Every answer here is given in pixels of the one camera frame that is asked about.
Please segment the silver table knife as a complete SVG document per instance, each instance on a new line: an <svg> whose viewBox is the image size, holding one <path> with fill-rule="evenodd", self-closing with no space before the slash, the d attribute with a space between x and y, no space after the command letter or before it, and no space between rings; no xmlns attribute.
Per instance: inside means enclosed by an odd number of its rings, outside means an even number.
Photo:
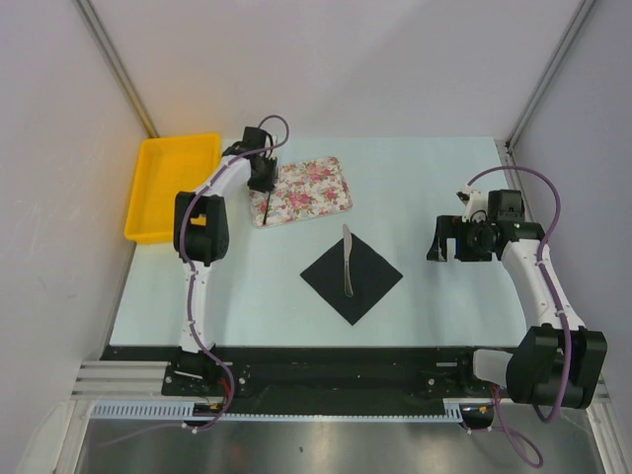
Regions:
<svg viewBox="0 0 632 474"><path fill-rule="evenodd" d="M354 290L351 278L351 252L353 249L353 235L347 224L343 225L343 257L344 257L344 285L346 297L353 297Z"/></svg>

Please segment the iridescent green fork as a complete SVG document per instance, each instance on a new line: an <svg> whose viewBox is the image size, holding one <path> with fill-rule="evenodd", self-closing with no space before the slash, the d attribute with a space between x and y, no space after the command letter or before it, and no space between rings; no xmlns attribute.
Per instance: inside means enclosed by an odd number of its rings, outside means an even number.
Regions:
<svg viewBox="0 0 632 474"><path fill-rule="evenodd" d="M267 201L266 201L266 208L265 208L265 212L264 212L264 216L263 216L263 220L262 220L262 225L266 226L267 225L267 221L268 221L268 215L270 212L270 205L271 205L271 197L273 195L273 192L270 191L268 192L268 197L267 197Z"/></svg>

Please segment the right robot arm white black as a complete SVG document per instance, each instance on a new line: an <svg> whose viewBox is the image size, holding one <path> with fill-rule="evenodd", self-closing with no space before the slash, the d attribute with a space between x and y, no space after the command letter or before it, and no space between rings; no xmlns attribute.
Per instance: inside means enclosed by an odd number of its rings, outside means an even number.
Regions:
<svg viewBox="0 0 632 474"><path fill-rule="evenodd" d="M607 342L603 333L588 329L572 308L552 267L542 226L526 221L518 191L483 194L465 185L457 195L465 210L437 217L428 261L498 260L511 277L527 324L515 349L476 350L473 361L455 371L457 388L467 396L478 396L494 383L519 404L586 408L593 399Z"/></svg>

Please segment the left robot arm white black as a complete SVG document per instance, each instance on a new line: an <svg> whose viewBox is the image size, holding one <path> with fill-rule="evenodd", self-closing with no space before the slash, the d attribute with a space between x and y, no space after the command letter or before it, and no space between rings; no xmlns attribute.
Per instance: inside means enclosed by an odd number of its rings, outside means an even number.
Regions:
<svg viewBox="0 0 632 474"><path fill-rule="evenodd" d="M242 186L265 194L277 181L276 144L260 126L244 128L242 138L221 155L209 178L192 192L175 198L174 248L186 272L185 320L180 354L174 369L196 394L211 392L226 376L222 362L211 353L212 337L204 333L207 284L212 265L228 251L226 211L229 196Z"/></svg>

